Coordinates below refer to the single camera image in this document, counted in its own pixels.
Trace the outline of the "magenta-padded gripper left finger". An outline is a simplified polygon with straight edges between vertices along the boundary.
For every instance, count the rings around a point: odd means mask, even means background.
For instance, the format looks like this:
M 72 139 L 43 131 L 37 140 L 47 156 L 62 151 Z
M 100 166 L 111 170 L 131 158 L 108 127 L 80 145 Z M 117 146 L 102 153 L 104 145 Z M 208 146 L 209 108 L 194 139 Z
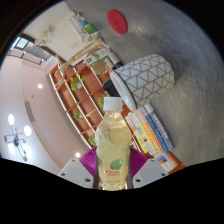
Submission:
M 71 158 L 58 176 L 83 188 L 95 189 L 96 174 L 96 148 L 92 148 L 80 158 Z

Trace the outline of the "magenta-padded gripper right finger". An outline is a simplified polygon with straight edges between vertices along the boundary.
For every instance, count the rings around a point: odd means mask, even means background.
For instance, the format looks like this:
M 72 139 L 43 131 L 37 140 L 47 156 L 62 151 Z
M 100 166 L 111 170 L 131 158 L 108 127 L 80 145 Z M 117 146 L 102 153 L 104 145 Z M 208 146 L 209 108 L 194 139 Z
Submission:
M 130 148 L 128 188 L 144 187 L 154 181 L 166 177 L 168 173 L 156 159 L 148 159 L 138 150 Z

